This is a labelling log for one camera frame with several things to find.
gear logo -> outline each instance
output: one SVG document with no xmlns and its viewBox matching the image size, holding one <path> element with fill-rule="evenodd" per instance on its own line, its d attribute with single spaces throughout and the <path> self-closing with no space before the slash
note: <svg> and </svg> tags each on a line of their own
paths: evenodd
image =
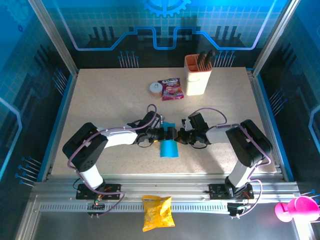
<svg viewBox="0 0 320 240">
<path fill-rule="evenodd" d="M 29 3 L 27 0 L 0 0 L 0 7 L 5 6 L 11 17 L 22 25 L 29 15 Z"/>
<path fill-rule="evenodd" d="M 186 9 L 190 0 L 143 0 L 144 9 L 149 10 L 151 14 L 155 13 L 157 17 L 162 15 L 166 18 L 168 15 L 174 16 L 174 13 L 180 14 L 181 9 Z"/>
</svg>

red candy bag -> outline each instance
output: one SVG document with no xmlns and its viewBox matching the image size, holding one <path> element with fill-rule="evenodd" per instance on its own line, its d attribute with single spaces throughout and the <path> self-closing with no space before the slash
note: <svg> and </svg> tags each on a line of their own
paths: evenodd
<svg viewBox="0 0 320 240">
<path fill-rule="evenodd" d="M 160 80 L 158 83 L 160 83 L 163 88 L 162 101 L 184 98 L 179 78 Z"/>
</svg>

blue sponge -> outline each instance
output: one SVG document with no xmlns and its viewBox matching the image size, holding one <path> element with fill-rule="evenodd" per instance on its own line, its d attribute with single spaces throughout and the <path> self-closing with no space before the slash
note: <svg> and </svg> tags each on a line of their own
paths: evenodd
<svg viewBox="0 0 320 240">
<path fill-rule="evenodd" d="M 161 127 L 167 131 L 168 127 L 175 127 L 175 123 L 163 122 Z M 178 145 L 174 140 L 165 140 L 160 143 L 160 157 L 177 158 L 179 157 Z"/>
</svg>

table surface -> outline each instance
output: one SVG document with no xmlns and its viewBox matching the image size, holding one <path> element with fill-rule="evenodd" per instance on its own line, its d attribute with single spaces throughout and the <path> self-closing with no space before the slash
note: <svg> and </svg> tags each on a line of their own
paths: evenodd
<svg viewBox="0 0 320 240">
<path fill-rule="evenodd" d="M 203 107 L 223 112 L 228 123 L 251 119 L 261 130 L 263 124 L 251 84 L 244 67 L 214 68 L 205 93 L 179 100 L 162 101 L 151 98 L 151 83 L 169 78 L 180 78 L 185 85 L 183 68 L 120 68 L 81 69 L 63 127 L 52 175 L 74 175 L 67 167 L 63 145 L 85 123 L 96 127 L 122 127 L 141 119 L 153 103 L 165 121 L 182 127 L 181 119 Z M 201 112 L 209 127 L 223 123 L 223 117 L 210 110 Z M 179 157 L 160 157 L 160 143 L 148 148 L 118 145 L 105 149 L 97 167 L 101 174 L 174 174 L 174 173 L 230 173 L 237 157 L 230 143 L 215 143 L 205 149 L 193 149 L 178 144 Z M 256 172 L 274 172 L 275 165 L 263 166 Z"/>
</svg>

yellow chip bag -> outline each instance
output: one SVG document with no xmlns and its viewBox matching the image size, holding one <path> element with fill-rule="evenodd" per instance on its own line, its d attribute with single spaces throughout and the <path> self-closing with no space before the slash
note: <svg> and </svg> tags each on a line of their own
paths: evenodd
<svg viewBox="0 0 320 240">
<path fill-rule="evenodd" d="M 171 196 L 143 196 L 144 225 L 143 232 L 155 229 L 174 227 L 175 222 L 171 215 Z"/>
</svg>

